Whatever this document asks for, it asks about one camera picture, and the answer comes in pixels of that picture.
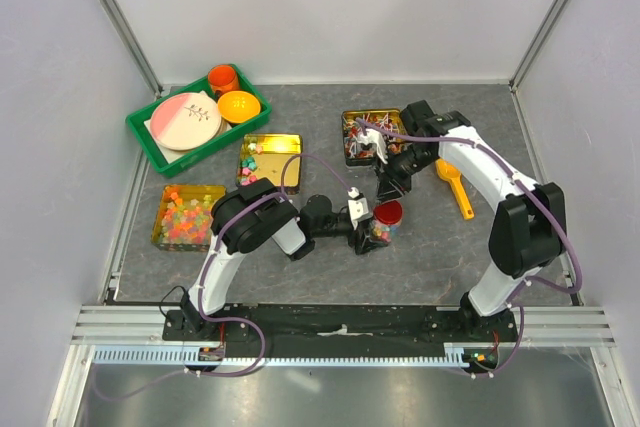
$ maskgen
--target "yellow bowl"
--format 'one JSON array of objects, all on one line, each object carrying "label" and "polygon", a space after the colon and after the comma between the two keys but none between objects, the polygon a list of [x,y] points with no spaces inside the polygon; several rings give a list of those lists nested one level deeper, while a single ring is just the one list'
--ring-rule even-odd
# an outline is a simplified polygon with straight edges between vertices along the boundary
[{"label": "yellow bowl", "polygon": [[260,113],[260,101],[249,92],[233,90],[218,99],[218,110],[227,122],[241,124]]}]

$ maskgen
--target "orange scoop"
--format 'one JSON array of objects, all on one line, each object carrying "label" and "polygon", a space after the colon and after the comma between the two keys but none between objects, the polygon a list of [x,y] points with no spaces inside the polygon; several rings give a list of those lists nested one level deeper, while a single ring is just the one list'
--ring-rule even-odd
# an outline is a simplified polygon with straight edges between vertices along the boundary
[{"label": "orange scoop", "polygon": [[449,162],[446,162],[442,159],[436,160],[436,172],[438,173],[438,177],[440,177],[445,182],[449,182],[451,186],[451,190],[453,190],[453,195],[458,202],[458,206],[460,207],[460,212],[462,213],[462,217],[464,220],[473,219],[474,213],[471,208],[471,202],[469,202],[469,197],[467,197],[467,193],[464,191],[464,187],[462,186],[462,182],[460,181],[460,171],[456,169]]}]

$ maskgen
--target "green tray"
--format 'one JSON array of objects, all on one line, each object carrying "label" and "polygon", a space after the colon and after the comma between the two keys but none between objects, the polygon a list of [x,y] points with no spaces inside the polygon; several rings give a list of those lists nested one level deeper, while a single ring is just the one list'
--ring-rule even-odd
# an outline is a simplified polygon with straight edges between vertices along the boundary
[{"label": "green tray", "polygon": [[209,82],[207,81],[206,76],[127,116],[127,124],[131,127],[131,130],[133,130],[134,135],[138,139],[138,142],[140,142],[140,145],[142,145],[142,149],[147,154],[149,162],[151,162],[153,168],[156,169],[156,172],[166,177],[173,177],[174,175],[177,175],[191,167],[196,162],[200,162],[205,157],[208,157],[214,152],[226,147],[234,140],[238,140],[243,135],[262,127],[269,121],[269,116],[271,115],[271,105],[269,102],[262,97],[260,92],[258,92],[251,82],[247,80],[237,66],[233,64],[229,65],[231,65],[238,74],[240,89],[255,95],[260,101],[260,113],[243,124],[236,125],[228,132],[214,137],[206,144],[201,145],[197,149],[189,152],[187,155],[180,157],[178,160],[171,163],[167,162],[144,123],[151,118],[151,114],[158,105],[174,95],[182,94],[184,92],[202,92],[204,90],[209,97],[213,98],[213,92],[211,92],[211,87],[209,87]]}]

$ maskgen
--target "cup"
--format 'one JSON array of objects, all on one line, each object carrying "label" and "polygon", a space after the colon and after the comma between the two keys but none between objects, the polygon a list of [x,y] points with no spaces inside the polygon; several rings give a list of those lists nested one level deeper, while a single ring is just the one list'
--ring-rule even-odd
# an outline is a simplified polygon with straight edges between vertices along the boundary
[{"label": "cup", "polygon": [[231,92],[232,90],[240,90],[240,82],[238,74],[230,65],[217,65],[207,75],[209,86],[216,97]]}]

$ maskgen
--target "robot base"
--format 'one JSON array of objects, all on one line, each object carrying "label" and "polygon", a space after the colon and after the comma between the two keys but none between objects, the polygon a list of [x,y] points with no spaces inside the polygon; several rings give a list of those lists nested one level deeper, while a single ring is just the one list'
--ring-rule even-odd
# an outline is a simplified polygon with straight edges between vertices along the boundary
[{"label": "robot base", "polygon": [[[219,317],[242,317],[260,326],[267,339],[267,358],[356,358],[439,356],[447,342],[514,342],[513,314],[505,310],[472,325],[458,309],[417,305],[227,304]],[[165,341],[220,340],[216,324],[195,331],[180,310],[167,313]],[[238,322],[225,323],[228,357],[255,357],[260,339]]]}]

